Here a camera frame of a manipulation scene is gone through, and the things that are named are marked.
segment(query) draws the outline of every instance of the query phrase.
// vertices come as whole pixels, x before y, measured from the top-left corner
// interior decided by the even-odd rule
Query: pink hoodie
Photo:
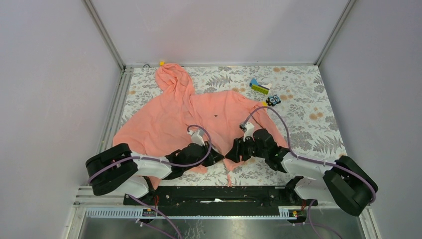
[[[189,74],[178,64],[165,64],[156,74],[163,94],[141,108],[114,136],[113,144],[127,143],[132,151],[150,156],[168,155],[192,143],[187,126],[198,124],[211,135],[212,143],[222,155],[233,146],[233,140],[243,136],[239,125],[260,102],[247,99],[235,91],[195,94]],[[265,110],[254,113],[260,125],[272,134],[279,146],[286,142]],[[261,128],[254,120],[255,129]],[[224,159],[228,170],[237,166]],[[161,180],[151,177],[154,188]]]

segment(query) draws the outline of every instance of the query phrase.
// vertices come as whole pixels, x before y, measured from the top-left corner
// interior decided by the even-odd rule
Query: floral mat
[[[248,66],[248,67],[185,67],[191,75],[197,94],[225,90],[237,91],[249,99],[264,101],[267,96],[254,91],[249,82],[272,83],[271,94],[278,94],[281,103],[274,109],[289,127],[292,147],[300,155],[320,159],[338,159],[346,154],[321,74],[317,66]],[[121,124],[127,122],[153,97],[162,93],[155,82],[157,68],[135,68],[129,86]],[[283,124],[268,115],[285,137]],[[164,186],[232,186],[285,185],[294,175],[276,172],[262,158],[251,158],[228,172],[221,162],[208,167],[208,173],[185,172],[182,177],[163,180]]]

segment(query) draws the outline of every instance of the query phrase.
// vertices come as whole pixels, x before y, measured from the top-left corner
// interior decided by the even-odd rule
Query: gray wall
[[[312,63],[347,0],[93,0],[127,64]]]
[[[118,75],[81,1],[0,1],[0,238],[61,236]]]
[[[361,0],[320,70],[384,239],[420,238],[422,1]]]

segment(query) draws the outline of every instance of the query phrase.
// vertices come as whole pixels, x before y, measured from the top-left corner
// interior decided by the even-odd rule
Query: blue block
[[[252,85],[259,85],[255,78],[252,78],[251,82],[249,83],[249,87],[251,87]]]

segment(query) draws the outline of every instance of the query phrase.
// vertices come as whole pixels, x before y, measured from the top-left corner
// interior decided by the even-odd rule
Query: cable
[[[302,199],[302,207],[301,207],[300,212],[303,212],[303,210],[305,209],[305,207],[306,207],[306,201],[304,199]]]
[[[107,170],[109,170],[109,169],[111,169],[111,168],[115,167],[116,165],[118,165],[118,164],[120,164],[120,163],[123,163],[123,162],[129,161],[129,160],[133,160],[133,159],[139,159],[139,157],[138,157],[138,156],[134,156],[134,157],[127,157],[127,158],[121,159],[121,160],[119,160],[119,161],[117,161],[117,162],[114,162],[114,163],[112,163],[112,164],[110,164],[110,165],[107,165],[107,166],[106,166],[106,167],[104,167],[103,169],[101,169],[101,170],[99,170],[98,172],[94,173],[94,174],[93,174],[93,175],[92,175],[92,176],[88,179],[88,184],[91,184],[91,182],[92,182],[92,180],[93,180],[94,178],[96,178],[98,175],[100,175],[100,174],[104,173],[105,171],[107,171]]]
[[[157,201],[155,203],[155,208],[157,208],[159,202],[160,202],[160,197],[158,197],[158,195],[157,195]]]
[[[331,228],[329,226],[326,226],[326,225],[323,225],[323,224],[318,224],[318,223],[314,223],[314,226],[332,231],[334,234],[336,234],[338,236],[338,238],[343,239],[343,237],[340,235],[340,233],[338,233],[336,230],[334,230],[333,228]]]
[[[104,167],[104,168],[102,168],[100,171],[98,171],[98,172],[96,172],[95,174],[93,174],[89,179],[88,179],[88,184],[91,184],[91,181],[94,179],[94,178],[96,178],[98,175],[100,175],[100,174],[102,174],[103,172],[105,172],[105,171],[107,171],[107,170],[109,170],[109,169],[111,169],[111,168],[113,168],[113,167],[115,167],[116,165],[118,165],[118,164],[121,164],[121,163],[123,163],[123,162],[126,162],[126,161],[129,161],[129,160],[133,160],[133,159],[143,159],[143,160],[149,160],[149,161],[155,161],[155,162],[160,162],[160,163],[163,163],[163,164],[168,164],[168,165],[172,165],[172,166],[176,166],[176,167],[192,167],[192,166],[196,166],[196,165],[199,165],[199,164],[201,164],[207,157],[208,157],[208,155],[211,153],[211,149],[212,149],[212,147],[211,147],[211,145],[212,145],[212,141],[211,141],[211,136],[210,136],[210,134],[208,133],[208,131],[207,130],[205,130],[202,126],[199,126],[199,125],[196,125],[196,124],[192,124],[192,125],[190,125],[190,126],[188,126],[188,131],[189,131],[189,129],[191,128],[191,127],[198,127],[198,128],[200,128],[200,129],[202,129],[204,132],[205,132],[205,134],[207,135],[207,137],[208,137],[208,140],[209,140],[209,147],[208,147],[208,151],[207,151],[207,153],[205,154],[205,156],[201,159],[201,160],[199,160],[198,162],[195,162],[195,163],[191,163],[191,164],[178,164],[178,163],[170,163],[170,162],[166,162],[166,161],[160,161],[159,159],[157,159],[157,158],[151,158],[151,157],[139,157],[139,156],[132,156],[132,157],[127,157],[127,158],[124,158],[124,159],[121,159],[121,160],[119,160],[119,161],[116,161],[116,162],[114,162],[114,163],[112,163],[112,164],[110,164],[110,165],[107,165],[106,167]]]
[[[136,197],[134,197],[134,196],[132,196],[132,195],[129,195],[129,197],[131,198],[131,199],[133,199],[135,202],[137,202],[137,203],[139,203],[139,204],[141,204],[141,205],[143,205],[143,206],[146,206],[146,207],[149,207],[149,208],[151,208],[152,210],[154,210],[156,213],[158,213],[158,214],[160,214],[160,215],[162,215],[172,226],[173,226],[173,228],[176,230],[176,232],[177,232],[177,235],[179,235],[179,238],[180,239],[183,239],[183,236],[182,236],[182,233],[180,232],[180,230],[177,228],[177,226],[176,225],[174,225],[174,223],[166,216],[166,215],[164,215],[164,213],[162,213],[160,210],[158,210],[158,209],[155,209],[154,207],[152,207],[152,206],[150,206],[150,205],[148,205],[148,204],[146,204],[146,203],[144,203],[144,202],[142,202],[142,201],[140,201],[139,199],[137,199]]]
[[[338,168],[338,169],[341,169],[341,170],[343,170],[344,172],[346,172],[346,173],[348,173],[348,174],[350,174],[350,175],[353,175],[354,177],[356,177],[357,179],[359,179],[360,181],[362,181],[368,188],[369,188],[369,190],[371,191],[371,193],[372,193],[372,200],[371,200],[371,202],[370,203],[373,203],[373,202],[375,202],[375,199],[377,198],[377,195],[376,195],[376,192],[375,192],[375,189],[372,187],[372,185],[370,184],[370,183],[368,183],[368,181],[366,181],[364,178],[362,178],[360,175],[358,175],[358,174],[356,174],[355,172],[353,172],[353,171],[350,171],[349,169],[347,169],[347,168],[344,168],[344,167],[342,167],[342,166],[339,166],[339,165],[337,165],[337,164],[335,164],[335,163],[330,163],[330,162],[323,162],[323,161],[319,161],[319,160],[315,160],[315,159],[310,159],[310,158],[306,158],[306,157],[303,157],[303,156],[298,156],[296,153],[294,153],[293,152],[293,149],[292,149],[292,146],[291,146],[291,144],[290,144],[290,134],[289,134],[289,129],[287,128],[287,125],[286,125],[286,123],[284,122],[284,120],[283,120],[283,118],[281,118],[281,116],[280,116],[280,114],[277,112],[277,111],[275,111],[275,109],[273,109],[273,108],[271,108],[271,107],[269,107],[269,106],[260,106],[260,107],[258,107],[258,108],[256,108],[256,109],[254,109],[250,114],[249,114],[249,116],[246,118],[246,120],[245,120],[245,122],[243,122],[244,124],[245,123],[247,123],[248,122],[248,120],[252,117],[252,115],[257,111],[257,110],[260,110],[260,109],[263,109],[263,108],[267,108],[267,109],[270,109],[270,110],[272,110],[277,116],[278,116],[278,118],[281,120],[281,122],[283,123],[283,125],[284,125],[284,128],[286,129],[286,134],[287,134],[287,145],[288,145],[288,147],[289,147],[289,150],[290,150],[290,153],[293,155],[293,156],[295,156],[296,158],[298,158],[298,159],[301,159],[301,160],[304,160],[304,161],[308,161],[308,162],[311,162],[311,163],[316,163],[316,164],[322,164],[322,165],[328,165],[328,166],[331,166],[331,167],[335,167],[335,168]]]
[[[143,223],[143,222],[141,222],[141,223],[140,223],[140,225],[141,225],[141,227],[143,227],[143,226],[147,226],[147,227],[149,227],[149,228],[152,228],[152,229],[154,229],[154,230],[157,230],[157,231],[161,232],[162,234],[164,234],[164,235],[166,235],[166,236],[170,237],[171,239],[177,239],[177,238],[175,238],[174,236],[172,236],[172,235],[168,234],[167,232],[165,232],[165,231],[163,231],[163,230],[159,229],[158,227],[155,227],[155,226],[149,225],[148,223]]]
[[[313,199],[311,201],[311,203],[309,203],[309,207],[308,207],[308,219],[309,219],[309,224],[311,225],[312,229],[314,230],[314,232],[316,233],[316,235],[318,235],[319,239],[322,239],[321,235],[317,232],[317,230],[314,227],[314,224],[312,223],[312,219],[311,219],[311,207],[312,204],[314,204],[315,199]]]
[[[201,160],[199,160],[198,162],[195,162],[195,163],[191,163],[191,164],[177,164],[177,163],[170,163],[170,162],[166,162],[166,161],[160,161],[159,159],[156,159],[156,158],[150,158],[150,157],[142,157],[142,159],[144,159],[144,160],[150,160],[150,161],[156,161],[156,162],[161,162],[161,163],[164,163],[164,164],[169,164],[169,165],[172,165],[172,166],[178,166],[178,167],[191,167],[191,166],[196,166],[196,165],[198,165],[198,164],[201,164],[207,157],[208,157],[208,155],[210,154],[210,152],[211,152],[211,149],[212,149],[212,147],[211,147],[211,145],[212,145],[212,142],[211,142],[211,136],[210,136],[210,134],[208,133],[208,131],[207,130],[205,130],[202,126],[199,126],[199,125],[196,125],[196,124],[192,124],[192,125],[190,125],[190,126],[188,126],[188,128],[187,128],[187,130],[189,131],[189,129],[191,128],[191,127],[198,127],[198,128],[200,128],[200,129],[202,129],[204,132],[205,132],[205,134],[207,135],[207,137],[208,137],[208,140],[209,140],[209,147],[208,147],[208,151],[207,151],[207,153],[205,154],[205,156],[201,159]],[[115,167],[115,166],[117,166],[118,164],[121,164],[121,163],[123,163],[123,162],[126,162],[126,161],[129,161],[129,160],[133,160],[133,159],[140,159],[140,157],[139,156],[133,156],[133,157],[127,157],[127,158],[124,158],[124,159],[121,159],[121,160],[119,160],[119,161],[116,161],[116,162],[114,162],[114,163],[112,163],[112,164],[110,164],[110,165],[107,165],[106,167],[104,167],[104,168],[102,168],[101,170],[99,170],[98,172],[96,172],[95,174],[93,174],[89,179],[88,179],[88,184],[91,184],[91,182],[92,182],[92,180],[94,179],[94,178],[96,178],[98,175],[100,175],[100,174],[102,174],[103,172],[105,172],[105,171],[107,171],[107,170],[109,170],[109,169],[111,169],[111,168],[113,168],[113,167]],[[132,195],[129,195],[129,197],[131,198],[131,199],[133,199],[134,201],[136,201],[137,203],[139,203],[139,204],[141,204],[141,205],[143,205],[143,206],[146,206],[146,207],[149,207],[149,208],[151,208],[152,210],[154,210],[155,212],[157,212],[158,214],[160,214],[160,215],[162,215],[173,227],[174,227],[174,229],[176,230],[176,232],[177,232],[177,234],[179,235],[179,238],[180,239],[183,239],[183,237],[182,237],[182,234],[181,234],[181,232],[180,232],[180,230],[176,227],[176,225],[174,225],[174,223],[166,216],[166,215],[164,215],[164,213],[162,213],[160,210],[158,210],[158,209],[156,209],[156,208],[154,208],[154,207],[151,207],[151,206],[149,206],[148,204],[146,204],[146,203],[143,203],[142,201],[140,201],[140,200],[138,200],[136,197],[134,197],[134,196],[132,196]],[[167,236],[169,236],[170,238],[174,238],[174,237],[172,237],[172,236],[170,236],[168,233],[166,233],[166,232],[164,232],[163,230],[160,230],[160,229],[158,229],[158,228],[156,228],[156,227],[154,227],[154,226],[151,226],[151,225],[148,225],[148,227],[150,227],[150,228],[153,228],[153,229],[157,229],[159,232],[161,232],[161,233],[163,233],[163,234],[165,234],[165,235],[167,235]]]
[[[205,134],[207,135],[207,137],[208,137],[208,141],[209,141],[209,147],[208,147],[208,151],[207,151],[207,153],[205,154],[205,156],[201,159],[201,160],[199,160],[198,162],[195,162],[195,163],[191,163],[191,164],[178,164],[178,163],[170,163],[170,162],[166,162],[166,161],[160,161],[159,159],[156,159],[156,158],[151,158],[151,157],[142,157],[141,159],[143,159],[143,160],[150,160],[150,161],[155,161],[155,162],[161,162],[161,163],[163,163],[163,164],[168,164],[168,165],[172,165],[172,166],[176,166],[176,167],[192,167],[192,166],[196,166],[196,165],[199,165],[199,164],[201,164],[207,157],[208,157],[208,155],[211,153],[211,149],[212,149],[212,147],[211,147],[211,145],[212,145],[212,142],[211,142],[211,136],[210,136],[210,134],[208,133],[208,131],[206,131],[202,126],[199,126],[199,125],[196,125],[196,124],[192,124],[192,125],[190,125],[190,126],[188,126],[188,131],[189,131],[189,129],[191,128],[191,127],[197,127],[197,128],[200,128],[200,129],[202,129],[204,132],[205,132]]]

